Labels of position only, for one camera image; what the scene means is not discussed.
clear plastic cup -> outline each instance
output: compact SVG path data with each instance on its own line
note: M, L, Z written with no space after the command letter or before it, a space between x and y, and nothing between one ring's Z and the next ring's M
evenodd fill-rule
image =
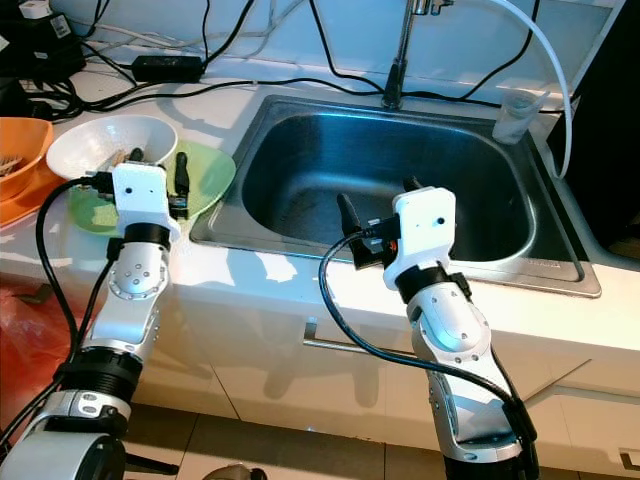
M524 90L505 93L493 127L493 138L507 145L518 143L540 110L542 100L543 97Z

sink basin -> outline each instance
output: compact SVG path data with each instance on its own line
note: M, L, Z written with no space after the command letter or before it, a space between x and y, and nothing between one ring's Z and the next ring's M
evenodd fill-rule
M593 270L545 187L533 142L500 145L492 128L487 120L270 96L234 155L232 187L200 216L191 237L319 257L343 236L339 193L350 196L363 223L375 221L392 215L393 197L413 175L456 195L457 270L598 296Z

orange bowl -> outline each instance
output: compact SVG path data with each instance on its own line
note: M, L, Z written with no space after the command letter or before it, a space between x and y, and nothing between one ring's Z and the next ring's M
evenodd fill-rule
M0 177L0 202L22 192L53 142L51 122L0 117L0 157L22 157L18 170Z

tiled floor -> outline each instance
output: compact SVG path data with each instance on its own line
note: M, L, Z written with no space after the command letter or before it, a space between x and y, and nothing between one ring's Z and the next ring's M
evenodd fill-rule
M201 480L242 462L269 480L445 480L437 452L135 405L127 451L180 465L177 477L138 471L126 480ZM543 469L543 480L615 480Z

white wall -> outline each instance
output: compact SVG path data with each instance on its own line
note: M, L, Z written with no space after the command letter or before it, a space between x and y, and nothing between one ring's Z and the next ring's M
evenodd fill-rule
M269 1L256 1L245 30L266 26ZM292 1L278 0L277 11ZM405 0L316 1L339 68L386 73L397 50ZM533 0L511 1L530 13ZM578 72L612 12L611 8L596 6L601 2L542 0L538 24L556 49L569 80ZM228 31L244 3L212 0L209 32ZM95 2L90 0L52 0L52 4L71 17L84 19L91 18L95 8ZM103 23L190 40L200 35L205 5L205 0L112 0ZM526 29L517 20L487 0L456 0L439 17L417 17L407 75L444 82L445 89L448 82L474 83L515 55L525 36ZM215 48L220 42L214 40L212 46ZM257 39L241 39L230 52L246 53L258 43ZM260 57L325 64L307 2L273 33ZM555 82L553 70L534 42L525 57L498 75L489 87L545 89L549 82Z

